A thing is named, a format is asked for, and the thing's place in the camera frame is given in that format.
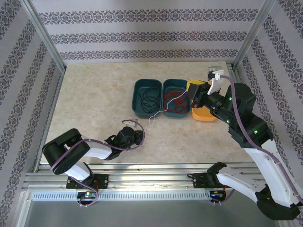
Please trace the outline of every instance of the marble floor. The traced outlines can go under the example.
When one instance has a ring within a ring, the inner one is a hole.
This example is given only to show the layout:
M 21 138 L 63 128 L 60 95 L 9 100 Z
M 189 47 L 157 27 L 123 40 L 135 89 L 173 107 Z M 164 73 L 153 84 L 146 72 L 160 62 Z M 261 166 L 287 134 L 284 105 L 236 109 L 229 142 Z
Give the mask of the marble floor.
M 117 134 L 124 119 L 138 118 L 131 108 L 137 80 L 167 79 L 207 80 L 207 68 L 225 62 L 151 62 L 69 64 L 53 115 L 47 141 L 71 128 L 86 137 L 104 140 Z M 225 94 L 228 82 L 222 92 Z M 148 119 L 138 118 L 149 128 Z M 102 163 L 84 157 L 88 163 Z M 227 124 L 199 122 L 191 114 L 183 119 L 168 118 L 160 113 L 144 144 L 133 151 L 124 151 L 112 163 L 210 163 L 251 162 L 244 149 L 231 139 Z M 47 163 L 42 157 L 41 163 Z

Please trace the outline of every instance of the patterned wallpaper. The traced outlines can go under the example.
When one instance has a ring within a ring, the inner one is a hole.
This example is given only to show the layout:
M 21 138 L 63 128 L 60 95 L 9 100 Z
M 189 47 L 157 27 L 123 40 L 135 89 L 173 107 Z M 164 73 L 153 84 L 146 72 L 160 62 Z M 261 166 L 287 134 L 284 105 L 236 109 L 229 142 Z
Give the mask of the patterned wallpaper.
M 0 0 L 0 227 L 10 226 L 61 73 L 18 0 Z
M 303 5 L 278 0 L 253 40 L 238 72 L 257 95 L 288 170 L 303 187 Z M 303 223 L 295 221 L 297 226 Z
M 264 0 L 33 0 L 66 63 L 231 63 Z

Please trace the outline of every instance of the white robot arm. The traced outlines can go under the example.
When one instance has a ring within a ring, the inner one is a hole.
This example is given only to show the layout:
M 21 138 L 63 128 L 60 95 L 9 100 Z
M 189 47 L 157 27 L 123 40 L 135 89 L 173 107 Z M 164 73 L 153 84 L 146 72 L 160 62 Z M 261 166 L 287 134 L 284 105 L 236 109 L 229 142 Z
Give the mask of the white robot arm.
M 209 182 L 227 185 L 248 196 L 272 220 L 295 219 L 300 214 L 303 189 L 287 170 L 265 121 L 252 113 L 256 97 L 247 85 L 233 84 L 229 77 L 219 73 L 214 72 L 212 86 L 190 85 L 192 107 L 206 106 L 213 116 L 229 125 L 232 138 L 252 157 L 266 184 L 236 173 L 220 162 L 207 172 Z M 231 82 L 225 96 L 218 93 L 222 78 Z
M 134 120 L 124 120 L 142 126 Z M 51 165 L 50 170 L 56 175 L 67 174 L 74 179 L 86 183 L 92 178 L 89 167 L 80 162 L 82 157 L 97 157 L 102 160 L 112 160 L 123 150 L 136 149 L 143 144 L 144 129 L 135 131 L 126 126 L 117 135 L 112 135 L 104 142 L 88 139 L 81 135 L 77 129 L 71 129 L 45 144 L 42 152 Z

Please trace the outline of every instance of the white cable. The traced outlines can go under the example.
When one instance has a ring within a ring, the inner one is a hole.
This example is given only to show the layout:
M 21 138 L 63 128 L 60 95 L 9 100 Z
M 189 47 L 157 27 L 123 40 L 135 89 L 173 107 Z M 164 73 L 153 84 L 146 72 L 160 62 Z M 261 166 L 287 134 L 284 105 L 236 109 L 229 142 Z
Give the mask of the white cable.
M 180 97 L 181 97 L 182 95 L 184 95 L 185 93 L 186 93 L 186 90 L 185 90 L 181 95 L 179 95 L 177 98 L 171 99 L 171 100 L 167 103 L 167 108 L 166 108 L 166 110 L 160 110 L 160 111 L 158 111 L 157 113 L 155 113 L 154 116 L 151 116 L 151 117 L 148 119 L 148 122 L 149 122 L 149 124 L 150 124 L 150 128 L 147 129 L 147 131 L 150 131 L 150 130 L 152 129 L 152 126 L 153 126 L 153 123 L 154 123 L 154 121 L 155 121 L 156 115 L 157 115 L 158 113 L 160 113 L 160 112 L 166 112 L 166 111 L 168 111 L 168 109 L 169 109 L 169 103 L 170 103 L 171 101 L 175 100 L 175 99 L 180 98 Z

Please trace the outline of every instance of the red cable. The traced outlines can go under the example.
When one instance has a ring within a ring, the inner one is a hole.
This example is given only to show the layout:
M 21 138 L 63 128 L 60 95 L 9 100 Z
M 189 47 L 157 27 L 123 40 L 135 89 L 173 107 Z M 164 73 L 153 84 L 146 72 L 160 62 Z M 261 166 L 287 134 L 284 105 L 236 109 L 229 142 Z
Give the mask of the red cable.
M 99 190 L 100 183 L 97 180 L 94 180 L 93 182 L 97 183 L 97 190 Z
M 181 90 L 174 90 L 174 91 L 169 91 L 164 94 L 164 99 L 163 99 L 163 106 L 164 109 L 166 110 L 167 106 L 166 103 L 168 103 L 171 99 L 177 98 L 180 96 L 184 91 Z M 174 108 L 170 108 L 167 110 L 167 112 L 175 112 L 179 114 L 186 114 L 188 112 L 187 106 L 190 98 L 188 93 L 186 92 L 186 96 L 183 95 L 182 97 L 173 100 L 171 103 L 175 104 Z

